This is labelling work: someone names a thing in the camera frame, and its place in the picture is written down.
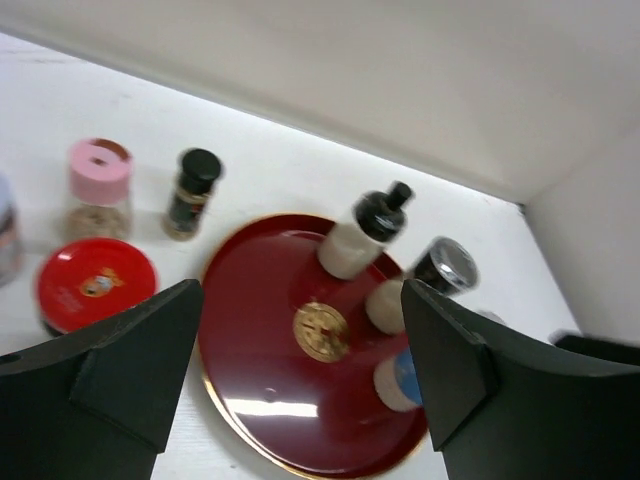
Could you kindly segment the red lid sauce jar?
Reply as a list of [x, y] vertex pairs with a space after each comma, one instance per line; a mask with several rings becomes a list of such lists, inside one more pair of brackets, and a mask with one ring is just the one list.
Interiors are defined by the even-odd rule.
[[156, 270], [141, 250], [97, 237], [52, 253], [36, 275], [34, 295], [44, 324], [66, 334], [138, 305], [157, 287]]

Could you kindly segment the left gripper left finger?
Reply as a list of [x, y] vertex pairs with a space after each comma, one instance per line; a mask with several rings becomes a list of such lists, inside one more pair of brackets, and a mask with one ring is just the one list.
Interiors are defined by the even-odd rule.
[[202, 306], [199, 281], [183, 280], [2, 356], [2, 478], [150, 478], [167, 446]]

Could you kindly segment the black lid spice bottle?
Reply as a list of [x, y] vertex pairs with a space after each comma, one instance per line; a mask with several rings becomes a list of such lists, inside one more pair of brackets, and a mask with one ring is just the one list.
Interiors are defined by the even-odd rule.
[[179, 159], [179, 167], [163, 227], [170, 237], [183, 241], [199, 232], [201, 217], [224, 167], [214, 153], [202, 148], [186, 150]]

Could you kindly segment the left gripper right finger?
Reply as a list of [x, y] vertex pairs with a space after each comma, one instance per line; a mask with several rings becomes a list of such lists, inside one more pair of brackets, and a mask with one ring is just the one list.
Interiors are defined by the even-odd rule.
[[401, 294], [431, 441], [452, 479], [635, 479], [639, 352], [575, 353], [426, 284]]

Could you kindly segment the clear cap pepper grinder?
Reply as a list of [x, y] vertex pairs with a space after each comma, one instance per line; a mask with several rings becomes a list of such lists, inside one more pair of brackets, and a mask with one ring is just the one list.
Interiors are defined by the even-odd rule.
[[405, 280], [419, 280], [451, 297], [474, 289], [479, 279], [475, 260], [460, 243], [449, 237], [436, 237], [408, 271], [384, 281], [367, 296], [365, 311], [379, 331], [398, 335], [405, 330], [401, 304]]

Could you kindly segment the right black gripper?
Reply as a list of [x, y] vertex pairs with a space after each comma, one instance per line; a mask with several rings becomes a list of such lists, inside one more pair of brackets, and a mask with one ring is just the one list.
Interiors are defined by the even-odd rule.
[[639, 345], [578, 332], [557, 330], [549, 336], [556, 347], [575, 353], [638, 353]]

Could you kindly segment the blue label silver cap bottle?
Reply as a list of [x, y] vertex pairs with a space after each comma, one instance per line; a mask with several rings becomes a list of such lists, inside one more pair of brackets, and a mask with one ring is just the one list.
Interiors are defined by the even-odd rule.
[[374, 370], [373, 382], [378, 398], [393, 411], [408, 412], [423, 406], [409, 348], [380, 362]]

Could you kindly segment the black knob salt grinder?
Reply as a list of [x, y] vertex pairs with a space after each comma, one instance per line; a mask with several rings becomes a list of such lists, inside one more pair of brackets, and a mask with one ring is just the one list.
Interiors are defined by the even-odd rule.
[[404, 207], [413, 196], [413, 190], [400, 181], [387, 191], [365, 193], [318, 247], [324, 270], [341, 280], [352, 280], [366, 270], [406, 227]]

